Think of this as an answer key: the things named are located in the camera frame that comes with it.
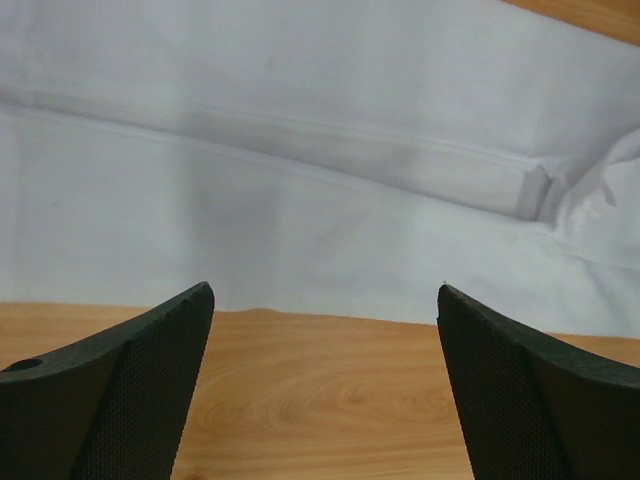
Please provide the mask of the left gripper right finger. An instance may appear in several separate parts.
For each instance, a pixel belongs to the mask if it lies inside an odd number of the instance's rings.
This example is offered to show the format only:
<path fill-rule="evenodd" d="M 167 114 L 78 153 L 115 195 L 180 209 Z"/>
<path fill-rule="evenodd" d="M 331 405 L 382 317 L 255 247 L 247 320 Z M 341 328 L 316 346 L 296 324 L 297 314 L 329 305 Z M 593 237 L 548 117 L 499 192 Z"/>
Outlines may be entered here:
<path fill-rule="evenodd" d="M 437 326 L 477 479 L 636 479 L 639 370 L 440 287 Z"/>

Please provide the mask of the white t shirt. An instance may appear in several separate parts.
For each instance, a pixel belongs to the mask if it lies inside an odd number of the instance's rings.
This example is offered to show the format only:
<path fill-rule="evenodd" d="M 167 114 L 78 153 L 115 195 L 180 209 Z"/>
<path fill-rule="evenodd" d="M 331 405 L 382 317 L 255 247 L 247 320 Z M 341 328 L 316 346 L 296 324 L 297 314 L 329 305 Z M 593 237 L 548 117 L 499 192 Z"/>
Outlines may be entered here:
<path fill-rule="evenodd" d="M 5 1 L 1 295 L 639 332 L 639 49 L 503 1 Z"/>

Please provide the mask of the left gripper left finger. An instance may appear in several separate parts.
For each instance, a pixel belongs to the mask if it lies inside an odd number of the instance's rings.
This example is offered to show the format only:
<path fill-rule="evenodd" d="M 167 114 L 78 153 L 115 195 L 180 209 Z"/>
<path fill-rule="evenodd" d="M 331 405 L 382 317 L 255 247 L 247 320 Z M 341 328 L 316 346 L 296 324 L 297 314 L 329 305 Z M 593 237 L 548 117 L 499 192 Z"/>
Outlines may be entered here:
<path fill-rule="evenodd" d="M 214 305 L 201 282 L 3 369 L 2 478 L 170 478 Z"/>

